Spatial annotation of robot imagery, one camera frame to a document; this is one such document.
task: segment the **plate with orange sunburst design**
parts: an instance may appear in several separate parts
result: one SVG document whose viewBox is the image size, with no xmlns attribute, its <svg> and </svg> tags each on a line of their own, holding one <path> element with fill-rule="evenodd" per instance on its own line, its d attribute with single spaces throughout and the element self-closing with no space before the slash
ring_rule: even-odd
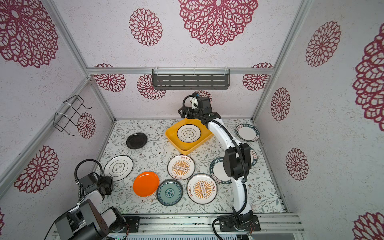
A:
<svg viewBox="0 0 384 240">
<path fill-rule="evenodd" d="M 187 155 L 177 155 L 169 161 L 167 168 L 171 178 L 186 180 L 195 172 L 195 162 Z"/>
<path fill-rule="evenodd" d="M 207 174 L 196 174 L 187 182 L 187 194 L 197 204 L 208 204 L 217 195 L 216 182 Z"/>
</svg>

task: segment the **plate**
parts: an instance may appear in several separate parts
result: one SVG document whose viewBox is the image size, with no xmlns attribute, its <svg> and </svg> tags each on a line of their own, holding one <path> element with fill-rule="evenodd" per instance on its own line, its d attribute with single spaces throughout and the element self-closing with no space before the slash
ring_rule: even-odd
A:
<svg viewBox="0 0 384 240">
<path fill-rule="evenodd" d="M 193 124 L 181 126 L 177 131 L 177 137 L 183 142 L 195 142 L 200 136 L 200 129 Z"/>
<path fill-rule="evenodd" d="M 104 175 L 113 177 L 114 181 L 124 179 L 132 172 L 133 161 L 130 157 L 121 155 L 112 158 L 104 167 Z"/>
<path fill-rule="evenodd" d="M 183 196 L 183 188 L 178 181 L 167 179 L 160 184 L 156 196 L 162 205 L 172 206 L 180 201 Z"/>
<path fill-rule="evenodd" d="M 246 142 L 255 142 L 260 137 L 259 130 L 255 126 L 246 123 L 237 125 L 235 133 L 241 140 Z"/>
<path fill-rule="evenodd" d="M 126 141 L 127 147 L 130 149 L 139 149 L 147 144 L 147 135 L 142 132 L 130 135 Z"/>
<path fill-rule="evenodd" d="M 187 155 L 177 155 L 168 162 L 168 173 L 176 180 L 186 180 L 195 172 L 195 162 Z"/>
<path fill-rule="evenodd" d="M 187 182 L 188 197 L 197 204 L 208 204 L 217 195 L 215 180 L 207 174 L 196 174 Z"/>
<path fill-rule="evenodd" d="M 257 163 L 257 154 L 256 154 L 256 151 L 253 149 L 253 148 L 251 148 L 251 166 L 254 166 L 254 165 L 256 165 L 256 163 Z"/>
<path fill-rule="evenodd" d="M 211 173 L 212 178 L 222 184 L 230 184 L 232 183 L 231 178 L 224 171 L 224 158 L 218 157 L 211 162 L 209 166 L 209 173 Z"/>
<path fill-rule="evenodd" d="M 133 182 L 133 191 L 137 196 L 148 197 L 156 192 L 158 186 L 158 175 L 154 172 L 144 172 L 138 175 Z"/>
</svg>

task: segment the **table surface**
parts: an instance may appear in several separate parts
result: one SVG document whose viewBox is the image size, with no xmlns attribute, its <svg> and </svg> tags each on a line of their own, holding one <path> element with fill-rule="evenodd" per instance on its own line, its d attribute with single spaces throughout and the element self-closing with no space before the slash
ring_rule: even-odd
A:
<svg viewBox="0 0 384 240">
<path fill-rule="evenodd" d="M 115 156 L 127 155 L 133 161 L 132 172 L 123 180 L 114 182 L 114 191 L 106 196 L 98 207 L 105 211 L 109 207 L 116 207 L 122 214 L 193 214 L 193 213 L 232 213 L 233 192 L 231 184 L 219 184 L 218 194 L 211 203 L 200 205 L 190 200 L 185 186 L 188 180 L 179 181 L 184 190 L 181 200 L 173 206 L 164 206 L 156 198 L 156 193 L 149 197 L 137 196 L 133 189 L 133 181 L 142 172 L 155 172 L 160 183 L 171 177 L 167 171 L 169 160 L 180 152 L 168 141 L 165 131 L 180 120 L 119 120 L 109 137 L 107 146 L 100 160 L 104 166 Z M 224 119 L 227 129 L 235 136 L 235 127 L 241 123 L 252 124 L 250 119 Z M 136 150 L 126 145 L 127 138 L 136 132 L 143 132 L 148 136 L 147 144 Z M 258 161 L 250 169 L 248 176 L 248 201 L 254 213 L 285 212 L 279 202 L 276 189 L 265 164 L 258 142 L 249 142 L 258 156 Z M 210 163 L 224 156 L 225 149 L 215 136 L 198 147 L 189 156 L 194 160 L 196 169 L 194 174 L 209 174 Z"/>
</svg>

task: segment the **yellow tray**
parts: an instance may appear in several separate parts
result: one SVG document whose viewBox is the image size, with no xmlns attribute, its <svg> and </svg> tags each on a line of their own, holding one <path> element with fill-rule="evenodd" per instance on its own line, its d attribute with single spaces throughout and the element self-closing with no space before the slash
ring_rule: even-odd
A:
<svg viewBox="0 0 384 240">
<path fill-rule="evenodd" d="M 180 127 L 193 124 L 197 126 L 201 131 L 200 138 L 195 142 L 183 142 L 177 137 L 177 131 Z M 176 123 L 172 127 L 166 130 L 166 136 L 168 140 L 176 147 L 176 149 L 181 152 L 181 154 L 188 155 L 193 150 L 198 148 L 200 145 L 208 141 L 214 134 L 209 131 L 204 125 L 201 124 L 200 120 L 197 119 L 187 119 L 184 118 L 180 122 Z"/>
</svg>

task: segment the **red floral pattern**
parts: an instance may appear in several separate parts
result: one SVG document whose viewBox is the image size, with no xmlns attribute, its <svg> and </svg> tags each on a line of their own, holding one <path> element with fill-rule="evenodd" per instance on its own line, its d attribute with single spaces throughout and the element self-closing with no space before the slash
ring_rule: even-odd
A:
<svg viewBox="0 0 384 240">
<path fill-rule="evenodd" d="M 109 64 L 98 64 L 96 68 L 114 68 Z M 125 78 L 123 74 L 94 74 L 93 78 L 98 85 L 110 92 L 120 92 L 125 88 Z"/>
<path fill-rule="evenodd" d="M 83 138 L 90 138 L 96 130 L 96 123 L 93 116 L 89 113 L 80 115 L 77 121 L 77 130 Z"/>
<path fill-rule="evenodd" d="M 38 0 L 2 0 L 0 52 L 5 60 L 23 67 L 49 65 L 56 58 L 58 34 Z"/>
<path fill-rule="evenodd" d="M 296 180 L 303 180 L 308 174 L 307 156 L 297 148 L 291 149 L 285 160 L 289 174 Z"/>
<path fill-rule="evenodd" d="M 59 159 L 55 151 L 49 146 L 43 146 L 13 185 L 21 192 L 37 193 L 55 179 L 58 168 Z"/>
<path fill-rule="evenodd" d="M 289 92 L 285 88 L 279 88 L 273 94 L 271 101 L 271 113 L 276 121 L 281 121 L 287 117 L 289 108 L 291 107 L 291 99 Z"/>
<path fill-rule="evenodd" d="M 144 46 L 157 44 L 163 35 L 158 17 L 144 8 L 137 9 L 132 13 L 129 28 L 133 37 Z"/>
<path fill-rule="evenodd" d="M 257 0 L 179 0 L 184 28 L 200 43 L 223 45 L 244 32 Z"/>
<path fill-rule="evenodd" d="M 355 69 L 355 102 L 364 109 L 364 117 L 377 122 L 384 131 L 384 23 L 375 39 L 364 48 L 362 61 Z"/>
<path fill-rule="evenodd" d="M 354 240 L 384 239 L 384 216 L 381 213 L 366 212 L 364 215 L 360 215 L 354 224 L 352 229 Z"/>
<path fill-rule="evenodd" d="M 321 66 L 333 56 L 340 42 L 340 26 L 330 21 L 319 27 L 308 43 L 306 60 L 312 67 Z"/>
<path fill-rule="evenodd" d="M 205 90 L 198 90 L 197 93 L 200 95 L 200 97 L 209 97 L 209 102 L 212 103 L 212 95 Z"/>
<path fill-rule="evenodd" d="M 273 68 L 273 65 L 270 63 L 259 63 L 254 65 L 253 68 Z M 264 88 L 268 78 L 268 74 L 246 74 L 243 76 L 243 85 L 248 90 L 257 91 Z"/>
<path fill-rule="evenodd" d="M 166 90 L 156 90 L 153 88 L 152 75 L 146 74 L 137 80 L 137 89 L 140 94 L 148 99 L 160 99 L 166 94 Z"/>
<path fill-rule="evenodd" d="M 2 214 L 1 208 L 0 208 L 0 236 L 1 236 L 1 230 L 3 229 L 3 226 L 5 225 L 3 217 L 4 217 L 4 214 Z"/>
</svg>

